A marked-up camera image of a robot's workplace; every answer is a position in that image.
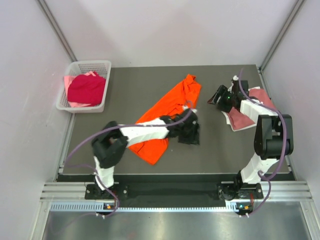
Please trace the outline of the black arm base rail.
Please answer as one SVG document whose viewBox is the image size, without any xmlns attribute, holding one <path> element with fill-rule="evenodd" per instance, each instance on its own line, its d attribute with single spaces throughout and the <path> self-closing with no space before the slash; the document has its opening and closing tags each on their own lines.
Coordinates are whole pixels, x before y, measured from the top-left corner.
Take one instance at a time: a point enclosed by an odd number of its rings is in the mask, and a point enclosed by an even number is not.
<svg viewBox="0 0 320 240">
<path fill-rule="evenodd" d="M 236 174 L 117 174 L 101 190 L 93 174 L 59 174 L 59 183 L 84 183 L 85 200 L 119 199 L 122 208 L 224 207 L 245 201 L 250 207 L 264 198 L 261 183 L 242 183 Z"/>
</svg>

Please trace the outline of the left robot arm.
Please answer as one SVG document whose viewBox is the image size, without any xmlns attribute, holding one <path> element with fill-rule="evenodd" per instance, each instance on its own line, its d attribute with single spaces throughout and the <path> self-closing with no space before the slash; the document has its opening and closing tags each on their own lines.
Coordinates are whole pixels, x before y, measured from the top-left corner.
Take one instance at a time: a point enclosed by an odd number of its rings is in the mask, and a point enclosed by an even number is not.
<svg viewBox="0 0 320 240">
<path fill-rule="evenodd" d="M 153 140 L 177 138 L 179 143 L 200 144 L 200 125 L 195 112 L 185 110 L 174 116 L 163 115 L 151 121 L 131 125 L 109 122 L 105 132 L 91 141 L 95 162 L 96 192 L 102 198 L 109 198 L 114 191 L 114 170 L 127 148 Z"/>
</svg>

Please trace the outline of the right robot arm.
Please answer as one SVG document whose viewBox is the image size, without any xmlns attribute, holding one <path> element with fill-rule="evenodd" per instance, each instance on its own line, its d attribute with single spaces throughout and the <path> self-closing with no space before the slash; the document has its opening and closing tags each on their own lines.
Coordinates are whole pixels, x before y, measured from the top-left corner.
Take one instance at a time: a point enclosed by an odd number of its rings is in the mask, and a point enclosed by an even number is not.
<svg viewBox="0 0 320 240">
<path fill-rule="evenodd" d="M 254 154 L 234 177 L 233 184 L 223 184 L 221 197 L 262 199 L 261 177 L 274 164 L 281 165 L 294 150 L 293 119 L 281 114 L 264 89 L 249 88 L 248 81 L 235 76 L 231 87 L 220 85 L 208 104 L 216 105 L 231 129 L 236 132 L 255 127 Z"/>
</svg>

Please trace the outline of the orange t shirt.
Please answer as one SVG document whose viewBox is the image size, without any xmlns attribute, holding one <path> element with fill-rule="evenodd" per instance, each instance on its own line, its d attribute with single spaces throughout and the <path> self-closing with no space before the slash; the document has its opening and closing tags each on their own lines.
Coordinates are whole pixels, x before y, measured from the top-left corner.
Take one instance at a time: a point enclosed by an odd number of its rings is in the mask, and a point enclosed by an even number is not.
<svg viewBox="0 0 320 240">
<path fill-rule="evenodd" d="M 167 94 L 165 94 L 153 107 L 145 112 L 137 123 L 144 123 L 161 116 L 174 116 L 183 112 L 183 105 L 196 107 L 202 85 L 196 81 L 196 76 L 188 74 Z M 134 144 L 129 149 L 150 165 L 155 165 L 165 153 L 169 140 L 153 139 Z"/>
</svg>

